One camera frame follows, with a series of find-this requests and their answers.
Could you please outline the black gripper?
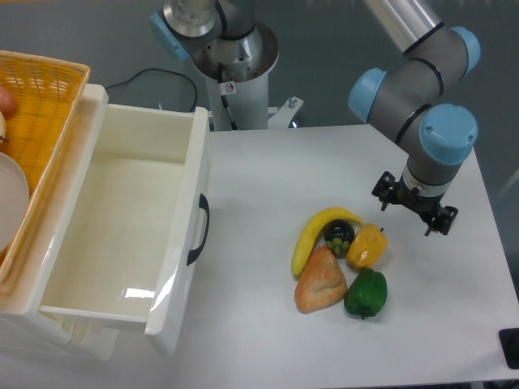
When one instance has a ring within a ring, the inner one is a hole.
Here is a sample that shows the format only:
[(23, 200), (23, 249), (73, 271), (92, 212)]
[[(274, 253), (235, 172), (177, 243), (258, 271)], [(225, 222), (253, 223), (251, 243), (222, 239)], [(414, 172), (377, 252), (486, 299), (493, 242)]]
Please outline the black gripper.
[(401, 178), (399, 181), (388, 171), (385, 171), (371, 192), (381, 203), (384, 212), (389, 204), (401, 205), (415, 214), (427, 225), (424, 236), (430, 233), (447, 235), (458, 214), (458, 209), (452, 206), (442, 206), (443, 195), (427, 197), (420, 194), (415, 186), (410, 189)]

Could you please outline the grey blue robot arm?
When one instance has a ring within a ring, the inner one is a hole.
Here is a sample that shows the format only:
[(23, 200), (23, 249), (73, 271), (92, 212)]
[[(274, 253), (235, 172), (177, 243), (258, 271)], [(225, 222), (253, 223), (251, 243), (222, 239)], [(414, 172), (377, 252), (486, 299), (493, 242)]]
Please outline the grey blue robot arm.
[[(478, 123), (467, 109), (434, 99), (474, 68), (480, 44), (464, 28), (446, 28), (424, 1), (369, 1), (367, 8), (405, 57), (394, 71), (366, 71), (348, 97), (358, 118), (408, 156), (401, 176), (383, 174), (373, 195), (385, 206), (410, 209), (429, 232), (447, 234), (458, 210), (440, 202), (472, 152)], [(191, 60), (206, 79), (216, 130), (285, 122), (268, 114), (277, 38), (256, 19), (252, 1), (167, 1), (150, 24), (172, 58)]]

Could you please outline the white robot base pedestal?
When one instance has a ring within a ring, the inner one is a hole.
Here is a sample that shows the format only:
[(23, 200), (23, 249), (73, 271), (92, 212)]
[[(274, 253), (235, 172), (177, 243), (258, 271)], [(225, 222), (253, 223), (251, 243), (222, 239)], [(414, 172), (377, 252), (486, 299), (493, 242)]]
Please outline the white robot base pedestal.
[(291, 96), (276, 108), (269, 105), (269, 74), (279, 58), (273, 31), (260, 22), (239, 40), (217, 38), (193, 56), (204, 77), (214, 131), (290, 128), (303, 107)]

